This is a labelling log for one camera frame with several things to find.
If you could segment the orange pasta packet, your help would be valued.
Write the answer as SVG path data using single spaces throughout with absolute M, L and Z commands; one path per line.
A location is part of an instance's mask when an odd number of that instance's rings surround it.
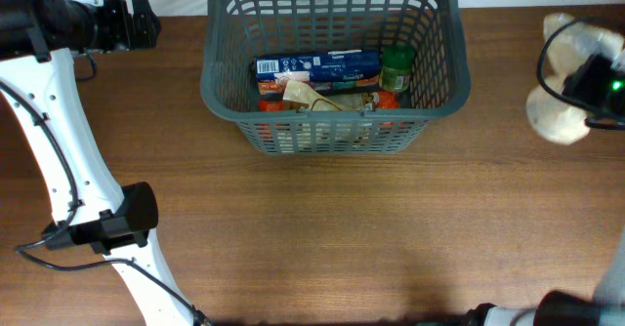
M 342 94 L 355 94 L 355 93 L 367 93 L 367 92 L 377 92 L 380 94 L 380 101 L 374 108 L 363 108 L 363 109 L 372 109 L 375 110 L 377 108 L 382 109 L 397 109 L 399 108 L 399 102 L 396 96 L 396 93 L 386 92 L 386 91 L 378 91 L 374 89 L 373 91 L 365 91 L 365 92 L 348 92 Z M 263 96 L 259 101 L 259 108 L 262 111 L 282 111 L 282 97 L 272 97 L 272 96 Z

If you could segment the blue carton box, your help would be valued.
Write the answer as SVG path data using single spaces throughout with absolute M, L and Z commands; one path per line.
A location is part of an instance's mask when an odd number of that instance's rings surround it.
M 310 85 L 322 95 L 378 84 L 381 72 L 375 50 L 267 55 L 253 63 L 261 95 L 283 94 L 290 81 Z

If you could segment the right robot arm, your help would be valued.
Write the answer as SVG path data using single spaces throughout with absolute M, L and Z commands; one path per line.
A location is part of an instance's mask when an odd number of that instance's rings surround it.
M 624 129 L 624 68 L 618 58 L 593 54 L 564 80 L 559 99 L 579 106 L 589 115 L 587 127 Z M 538 306 L 508 308 L 482 304 L 469 310 L 461 323 L 469 326 L 621 326 L 624 324 L 624 242 L 597 285 L 593 298 L 581 299 L 553 290 Z

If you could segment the green lidded jar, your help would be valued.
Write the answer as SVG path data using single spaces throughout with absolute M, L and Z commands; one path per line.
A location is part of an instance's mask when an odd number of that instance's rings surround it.
M 414 48 L 409 45 L 387 46 L 381 57 L 380 87 L 392 93 L 407 90 L 415 56 Z

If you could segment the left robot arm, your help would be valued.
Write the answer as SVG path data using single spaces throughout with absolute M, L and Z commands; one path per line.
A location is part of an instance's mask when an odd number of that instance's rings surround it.
M 205 325 L 160 249 L 152 188 L 114 179 L 77 91 L 77 58 L 153 48 L 160 30 L 148 0 L 1 0 L 1 94 L 49 193 L 40 246 L 89 246 L 99 265 L 116 269 L 148 325 Z

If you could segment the clear bag with brown label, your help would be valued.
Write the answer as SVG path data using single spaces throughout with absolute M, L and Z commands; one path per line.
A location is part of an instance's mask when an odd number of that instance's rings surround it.
M 380 101 L 377 92 L 341 94 L 324 97 L 310 85 L 289 81 L 282 97 L 283 110 L 308 111 L 359 111 L 374 108 Z

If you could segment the grey plastic shopping basket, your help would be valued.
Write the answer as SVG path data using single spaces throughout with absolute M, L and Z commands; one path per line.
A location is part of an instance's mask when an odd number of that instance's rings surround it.
M 200 95 L 268 155 L 395 153 L 471 90 L 458 0 L 207 0 Z M 415 52 L 396 109 L 263 111 L 257 57 L 343 50 Z

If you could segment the beige paper bag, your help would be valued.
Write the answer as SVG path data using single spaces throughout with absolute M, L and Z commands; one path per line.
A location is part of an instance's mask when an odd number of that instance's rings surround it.
M 553 73 L 545 78 L 557 94 L 563 92 L 564 80 L 591 55 L 601 54 L 611 61 L 624 60 L 624 35 L 599 23 L 581 21 L 566 13 L 555 13 L 543 19 L 543 36 L 547 46 L 545 61 Z M 570 145 L 585 138 L 591 128 L 585 125 L 589 113 L 561 102 L 536 86 L 526 100 L 526 115 L 533 130 L 543 139 Z

